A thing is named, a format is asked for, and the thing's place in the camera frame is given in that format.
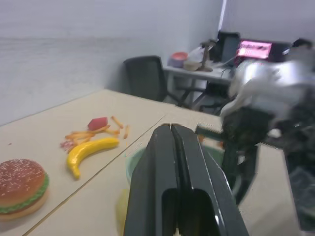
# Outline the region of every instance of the pink screen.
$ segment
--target pink screen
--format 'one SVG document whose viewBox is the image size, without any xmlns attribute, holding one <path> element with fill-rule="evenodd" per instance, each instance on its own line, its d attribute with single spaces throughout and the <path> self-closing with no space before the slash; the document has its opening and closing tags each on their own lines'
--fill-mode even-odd
<svg viewBox="0 0 315 236">
<path fill-rule="evenodd" d="M 237 51 L 237 56 L 267 59 L 270 53 L 271 45 L 271 43 L 241 41 L 240 47 Z"/>
</svg>

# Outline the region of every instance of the hamburger bun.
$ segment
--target hamburger bun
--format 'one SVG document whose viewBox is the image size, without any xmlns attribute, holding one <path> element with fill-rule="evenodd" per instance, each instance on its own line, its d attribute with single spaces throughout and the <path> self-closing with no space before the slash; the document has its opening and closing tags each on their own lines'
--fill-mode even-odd
<svg viewBox="0 0 315 236">
<path fill-rule="evenodd" d="M 0 220 L 38 210 L 47 200 L 49 178 L 36 162 L 15 159 L 0 164 Z"/>
</svg>

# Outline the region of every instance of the yellow banana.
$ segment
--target yellow banana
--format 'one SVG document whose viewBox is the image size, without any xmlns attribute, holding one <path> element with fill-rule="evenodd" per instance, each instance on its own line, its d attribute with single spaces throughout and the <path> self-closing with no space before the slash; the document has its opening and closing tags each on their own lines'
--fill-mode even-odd
<svg viewBox="0 0 315 236">
<path fill-rule="evenodd" d="M 76 146 L 68 155 L 67 166 L 72 171 L 76 179 L 80 178 L 80 171 L 78 166 L 80 162 L 91 155 L 94 152 L 114 148 L 119 144 L 119 139 L 116 138 L 104 138 L 95 141 L 89 141 Z"/>
</svg>

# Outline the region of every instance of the gray wall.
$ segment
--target gray wall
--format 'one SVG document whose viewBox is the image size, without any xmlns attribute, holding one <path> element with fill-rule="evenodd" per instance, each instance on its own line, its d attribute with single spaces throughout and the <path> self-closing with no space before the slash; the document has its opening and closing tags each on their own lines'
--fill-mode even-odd
<svg viewBox="0 0 315 236">
<path fill-rule="evenodd" d="M 222 30 L 243 38 L 315 41 L 314 0 L 227 0 Z"/>
<path fill-rule="evenodd" d="M 166 61 L 217 33 L 218 0 L 0 0 L 0 125 L 91 92 L 122 62 Z"/>
</svg>

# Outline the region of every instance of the desk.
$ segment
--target desk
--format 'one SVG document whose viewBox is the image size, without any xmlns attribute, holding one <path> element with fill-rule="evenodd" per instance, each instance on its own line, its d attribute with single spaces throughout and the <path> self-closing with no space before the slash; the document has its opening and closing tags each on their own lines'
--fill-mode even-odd
<svg viewBox="0 0 315 236">
<path fill-rule="evenodd" d="M 173 108 L 170 104 L 102 90 L 0 127 L 1 162 L 29 158 L 42 165 L 50 176 L 50 196 L 44 206 L 27 217 L 0 223 L 0 235 L 25 234 Z M 81 178 L 75 181 L 66 169 L 67 154 L 59 148 L 59 143 L 71 131 L 86 129 L 92 118 L 112 115 L 130 124 L 129 137 L 119 147 L 84 160 L 80 166 Z"/>
<path fill-rule="evenodd" d="M 230 69 L 222 69 L 213 67 L 212 72 L 204 71 L 188 71 L 182 68 L 175 68 L 172 66 L 164 66 L 164 71 L 167 72 L 167 90 L 172 92 L 174 90 L 174 76 L 179 76 L 185 79 L 191 79 L 191 88 L 195 88 L 196 80 L 205 80 L 207 82 L 227 84 L 231 83 L 229 76 Z M 190 94 L 189 104 L 193 102 L 193 92 Z"/>
<path fill-rule="evenodd" d="M 98 173 L 55 213 L 35 228 L 30 236 L 118 236 L 115 204 L 127 188 L 125 159 L 145 148 L 159 125 L 171 122 L 194 129 L 198 123 L 220 130 L 220 119 L 174 107 L 154 127 L 145 132 L 126 152 Z M 257 177 L 240 211 L 251 236 L 297 236 L 298 223 L 287 181 L 281 150 L 260 147 Z"/>
</svg>

